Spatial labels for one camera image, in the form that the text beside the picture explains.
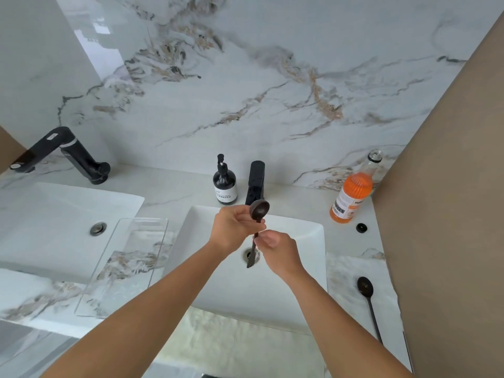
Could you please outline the dark brown long-handled spoon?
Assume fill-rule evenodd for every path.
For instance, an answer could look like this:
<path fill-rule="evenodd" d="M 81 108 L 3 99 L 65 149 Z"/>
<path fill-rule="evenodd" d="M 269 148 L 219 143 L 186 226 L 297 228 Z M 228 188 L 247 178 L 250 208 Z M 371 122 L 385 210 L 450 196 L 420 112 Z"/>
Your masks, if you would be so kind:
<path fill-rule="evenodd" d="M 255 202 L 253 202 L 250 205 L 249 214 L 254 221 L 261 223 L 264 216 L 268 214 L 269 209 L 270 209 L 269 202 L 264 199 L 261 199 L 261 200 L 257 200 Z M 247 268 L 253 267 L 256 262 L 255 238 L 257 237 L 257 235 L 258 235 L 258 233 L 253 235 L 253 245 L 251 247 L 251 251 L 248 256 Z"/>
<path fill-rule="evenodd" d="M 372 323 L 374 325 L 376 338 L 383 345 L 381 333 L 380 333 L 379 326 L 376 321 L 375 311 L 374 311 L 374 308 L 372 305 L 372 300 L 371 300 L 371 298 L 374 294 L 374 287 L 373 287 L 371 281 L 367 277 L 359 277 L 357 279 L 357 288 L 358 288 L 359 292 L 361 293 L 361 295 L 363 297 L 365 297 L 368 302 L 370 317 L 371 317 Z"/>

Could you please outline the white wide sink basin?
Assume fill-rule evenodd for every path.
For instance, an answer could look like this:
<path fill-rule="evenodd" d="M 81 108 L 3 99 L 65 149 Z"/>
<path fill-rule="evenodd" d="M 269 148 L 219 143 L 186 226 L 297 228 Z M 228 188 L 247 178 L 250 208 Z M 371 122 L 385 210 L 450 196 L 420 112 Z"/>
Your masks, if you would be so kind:
<path fill-rule="evenodd" d="M 54 281 L 89 282 L 117 225 L 145 198 L 122 192 L 36 182 L 0 192 L 0 269 Z M 90 228 L 106 222 L 100 236 Z"/>

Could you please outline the person's right hand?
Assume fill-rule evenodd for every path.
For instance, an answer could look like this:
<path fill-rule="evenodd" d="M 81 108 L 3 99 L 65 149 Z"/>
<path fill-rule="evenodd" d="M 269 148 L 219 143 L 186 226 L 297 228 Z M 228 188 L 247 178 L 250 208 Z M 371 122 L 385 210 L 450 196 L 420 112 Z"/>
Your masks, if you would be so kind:
<path fill-rule="evenodd" d="M 281 251 L 261 252 L 268 267 L 287 285 L 306 273 L 296 241 L 285 233 L 285 248 Z"/>

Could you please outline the white square sink basin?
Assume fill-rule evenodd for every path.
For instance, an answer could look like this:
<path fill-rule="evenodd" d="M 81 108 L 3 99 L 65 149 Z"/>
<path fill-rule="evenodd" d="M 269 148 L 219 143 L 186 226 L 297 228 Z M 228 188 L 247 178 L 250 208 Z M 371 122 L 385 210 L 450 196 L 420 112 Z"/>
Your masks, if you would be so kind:
<path fill-rule="evenodd" d="M 218 211 L 218 208 L 205 206 L 192 206 L 189 209 L 163 275 L 170 273 L 207 242 Z M 304 268 L 327 290 L 322 224 L 275 215 L 267 215 L 266 224 L 269 229 L 287 233 L 296 241 Z M 248 237 L 237 251 L 217 267 L 192 305 L 253 324 L 310 334 L 294 294 L 271 271 L 259 251 L 255 264 L 247 268 L 252 242 L 251 237 Z"/>

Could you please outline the dark soap pump bottle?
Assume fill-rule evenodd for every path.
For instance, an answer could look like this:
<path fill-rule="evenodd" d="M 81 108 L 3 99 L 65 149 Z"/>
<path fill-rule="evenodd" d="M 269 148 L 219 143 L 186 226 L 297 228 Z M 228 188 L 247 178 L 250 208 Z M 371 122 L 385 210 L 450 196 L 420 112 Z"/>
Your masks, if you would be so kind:
<path fill-rule="evenodd" d="M 219 203 L 231 205 L 238 197 L 236 176 L 224 162 L 224 155 L 217 156 L 217 172 L 213 176 L 216 198 Z"/>

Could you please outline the black angled basin faucet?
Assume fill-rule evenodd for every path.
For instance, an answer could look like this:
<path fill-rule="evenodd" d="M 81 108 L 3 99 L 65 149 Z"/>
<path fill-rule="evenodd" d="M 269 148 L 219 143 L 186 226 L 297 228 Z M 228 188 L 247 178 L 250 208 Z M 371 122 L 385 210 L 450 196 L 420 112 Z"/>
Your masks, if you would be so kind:
<path fill-rule="evenodd" d="M 35 166 L 55 150 L 61 153 L 92 184 L 99 185 L 107 181 L 111 166 L 107 162 L 97 162 L 77 139 L 69 127 L 56 127 L 42 139 L 22 153 L 9 170 L 17 173 L 30 173 Z"/>

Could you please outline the clear glass tray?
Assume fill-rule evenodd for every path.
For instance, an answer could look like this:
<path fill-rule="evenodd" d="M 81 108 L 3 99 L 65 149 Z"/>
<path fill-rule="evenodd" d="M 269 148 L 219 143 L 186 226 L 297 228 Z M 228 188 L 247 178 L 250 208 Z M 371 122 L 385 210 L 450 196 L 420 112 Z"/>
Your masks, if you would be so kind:
<path fill-rule="evenodd" d="M 167 218 L 123 218 L 83 289 L 74 314 L 104 319 L 146 290 L 166 262 Z"/>

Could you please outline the black straight basin faucet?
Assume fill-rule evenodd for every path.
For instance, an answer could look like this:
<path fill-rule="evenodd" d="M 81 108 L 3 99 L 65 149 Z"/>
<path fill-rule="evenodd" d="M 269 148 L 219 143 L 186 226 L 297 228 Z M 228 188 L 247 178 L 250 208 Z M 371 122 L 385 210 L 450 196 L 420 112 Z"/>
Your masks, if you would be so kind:
<path fill-rule="evenodd" d="M 255 201 L 264 199 L 265 163 L 260 160 L 253 161 L 250 165 L 248 191 L 245 205 L 252 205 Z"/>

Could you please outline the person's left hand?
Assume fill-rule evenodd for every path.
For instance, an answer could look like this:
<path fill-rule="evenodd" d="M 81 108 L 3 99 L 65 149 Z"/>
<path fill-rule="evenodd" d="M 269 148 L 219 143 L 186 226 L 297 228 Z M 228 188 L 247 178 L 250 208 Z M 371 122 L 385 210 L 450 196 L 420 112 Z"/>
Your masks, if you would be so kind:
<path fill-rule="evenodd" d="M 235 241 L 235 206 L 221 208 L 215 216 L 209 243 L 228 256 L 243 242 Z"/>

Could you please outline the person's right forearm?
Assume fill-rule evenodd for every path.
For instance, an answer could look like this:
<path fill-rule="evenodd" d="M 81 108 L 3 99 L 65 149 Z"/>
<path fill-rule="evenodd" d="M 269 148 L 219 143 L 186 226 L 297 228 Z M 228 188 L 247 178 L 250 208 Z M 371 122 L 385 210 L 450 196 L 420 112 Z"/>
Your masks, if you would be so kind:
<path fill-rule="evenodd" d="M 414 378 L 304 269 L 282 275 L 295 295 L 332 378 Z"/>

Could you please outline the orange drink glass bottle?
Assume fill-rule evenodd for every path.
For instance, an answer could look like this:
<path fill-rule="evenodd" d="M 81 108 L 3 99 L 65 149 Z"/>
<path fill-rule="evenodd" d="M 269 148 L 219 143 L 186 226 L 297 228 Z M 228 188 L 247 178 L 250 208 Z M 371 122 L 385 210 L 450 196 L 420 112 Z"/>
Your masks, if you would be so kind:
<path fill-rule="evenodd" d="M 344 224 L 352 220 L 356 210 L 374 189 L 373 176 L 381 161 L 382 151 L 371 150 L 357 172 L 346 178 L 330 209 L 334 221 Z"/>

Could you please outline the person's left forearm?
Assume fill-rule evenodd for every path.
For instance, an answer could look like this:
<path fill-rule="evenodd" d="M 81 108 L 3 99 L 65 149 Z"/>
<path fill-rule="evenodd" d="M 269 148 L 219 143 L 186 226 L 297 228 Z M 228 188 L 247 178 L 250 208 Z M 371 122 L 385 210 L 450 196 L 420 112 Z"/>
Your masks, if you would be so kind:
<path fill-rule="evenodd" d="M 231 253 L 209 241 L 85 334 L 40 378 L 141 378 Z"/>

